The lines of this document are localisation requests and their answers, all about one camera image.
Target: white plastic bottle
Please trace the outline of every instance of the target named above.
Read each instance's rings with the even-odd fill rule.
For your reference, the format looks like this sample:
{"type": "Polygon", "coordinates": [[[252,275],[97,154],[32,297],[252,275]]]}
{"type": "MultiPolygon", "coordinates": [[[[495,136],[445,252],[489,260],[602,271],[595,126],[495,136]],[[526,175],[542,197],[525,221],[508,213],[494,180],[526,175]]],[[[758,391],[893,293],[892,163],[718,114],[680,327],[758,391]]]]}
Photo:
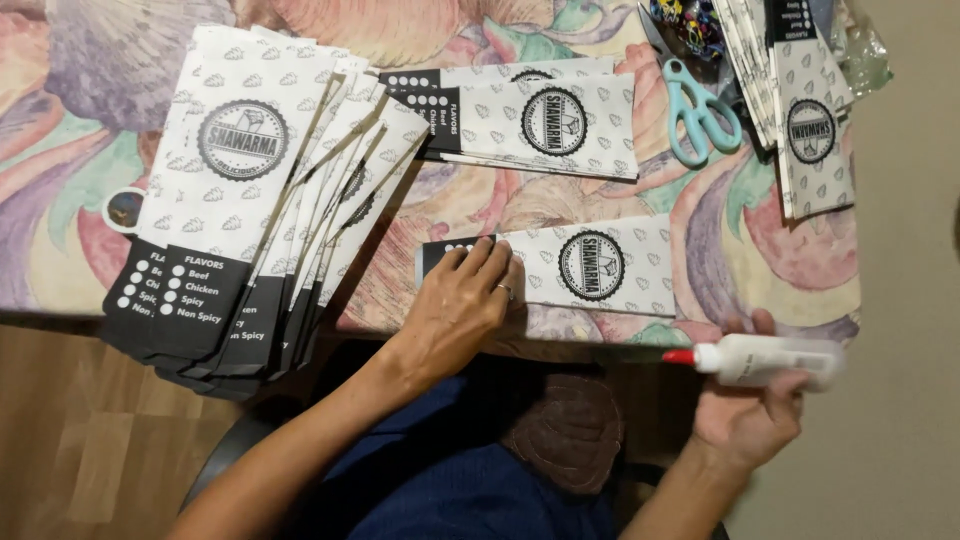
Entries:
{"type": "Polygon", "coordinates": [[[668,351],[663,361],[716,374],[727,386],[762,387],[781,369],[803,369],[810,374],[804,387],[810,392],[827,391],[847,365],[836,341],[743,333],[726,335],[716,345],[694,345],[692,351],[668,351]]]}

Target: person's hand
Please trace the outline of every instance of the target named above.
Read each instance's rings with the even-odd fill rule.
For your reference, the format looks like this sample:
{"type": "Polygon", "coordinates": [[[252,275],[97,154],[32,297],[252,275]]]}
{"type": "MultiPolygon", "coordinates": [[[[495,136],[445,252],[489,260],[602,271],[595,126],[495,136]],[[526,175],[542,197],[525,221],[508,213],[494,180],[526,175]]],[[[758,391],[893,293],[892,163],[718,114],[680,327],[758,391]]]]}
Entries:
{"type": "Polygon", "coordinates": [[[469,252],[447,252],[423,278],[394,337],[409,353],[402,355],[402,376],[425,390],[458,373],[500,328],[508,307],[522,304],[525,282],[523,261],[506,240],[494,246],[482,237],[469,252]]]}
{"type": "MultiPolygon", "coordinates": [[[[766,309],[753,313],[757,333],[773,335],[774,320],[766,309]]],[[[728,333],[743,333],[731,319],[728,333]]],[[[770,461],[800,435],[803,394],[808,375],[784,370],[766,388],[732,388],[710,378],[700,395],[691,443],[700,446],[735,474],[749,475],[770,461]]]]}

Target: scissors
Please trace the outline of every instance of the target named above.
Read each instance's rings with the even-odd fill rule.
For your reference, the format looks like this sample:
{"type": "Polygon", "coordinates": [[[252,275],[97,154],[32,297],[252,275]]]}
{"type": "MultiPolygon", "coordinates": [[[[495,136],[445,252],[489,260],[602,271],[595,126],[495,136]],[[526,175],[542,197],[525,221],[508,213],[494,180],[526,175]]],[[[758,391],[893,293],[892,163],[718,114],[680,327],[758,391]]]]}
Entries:
{"type": "Polygon", "coordinates": [[[691,168],[703,165],[709,156],[708,139],[721,152],[732,152],[739,148],[743,131],[736,113],[729,105],[697,83],[684,63],[670,52],[660,31],[654,26],[650,13],[640,2],[637,2],[636,6],[640,11],[640,22],[643,23],[647,40],[657,51],[657,60],[660,62],[663,80],[666,82],[667,96],[670,100],[667,133],[670,137],[670,148],[677,155],[677,159],[691,168]],[[692,106],[686,102],[684,94],[689,97],[692,106]],[[716,110],[726,118],[733,127],[733,132],[725,132],[708,108],[716,110]],[[693,145],[694,154],[688,154],[677,139],[677,125],[681,120],[686,128],[686,136],[693,145]]]}

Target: table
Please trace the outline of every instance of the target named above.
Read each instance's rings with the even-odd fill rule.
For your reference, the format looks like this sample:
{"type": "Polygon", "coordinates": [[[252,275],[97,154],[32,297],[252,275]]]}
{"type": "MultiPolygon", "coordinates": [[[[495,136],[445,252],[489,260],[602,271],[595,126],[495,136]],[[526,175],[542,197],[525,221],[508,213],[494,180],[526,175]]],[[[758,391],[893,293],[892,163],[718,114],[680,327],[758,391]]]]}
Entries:
{"type": "MultiPolygon", "coordinates": [[[[385,69],[609,54],[616,72],[635,73],[638,184],[423,163],[383,221],[369,264],[356,267],[362,275],[339,330],[399,328],[424,241],[670,212],[676,320],[529,306],[514,338],[533,341],[505,339],[505,347],[556,358],[537,342],[710,341],[727,314],[753,307],[770,309],[784,334],[857,334],[852,210],[782,223],[775,170],[749,146],[714,152],[699,171],[680,165],[666,137],[666,89],[632,1],[49,4],[44,13],[33,0],[0,2],[0,310],[100,312],[129,247],[105,226],[100,205],[119,187],[145,186],[186,41],[208,20],[290,29],[385,69]]],[[[841,145],[852,154],[852,130],[841,145]]]]}

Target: light blue scissors handle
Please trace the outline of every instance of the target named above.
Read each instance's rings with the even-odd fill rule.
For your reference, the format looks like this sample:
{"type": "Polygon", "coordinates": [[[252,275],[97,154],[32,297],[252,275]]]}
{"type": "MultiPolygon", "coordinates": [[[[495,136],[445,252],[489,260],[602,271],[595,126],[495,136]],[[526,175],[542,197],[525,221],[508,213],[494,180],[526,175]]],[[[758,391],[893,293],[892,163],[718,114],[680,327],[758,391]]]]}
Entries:
{"type": "Polygon", "coordinates": [[[683,62],[670,59],[663,63],[663,79],[666,81],[667,96],[670,99],[670,116],[667,132],[670,148],[677,159],[687,167],[697,167],[707,162],[709,142],[721,152],[732,152],[740,147],[743,131],[740,119],[729,105],[708,92],[690,75],[683,62]],[[693,102],[691,107],[684,94],[693,102]],[[709,111],[714,109],[730,122],[732,133],[720,127],[720,122],[709,111]],[[677,139],[677,124],[683,120],[686,136],[690,139],[694,154],[688,154],[677,139]]]}

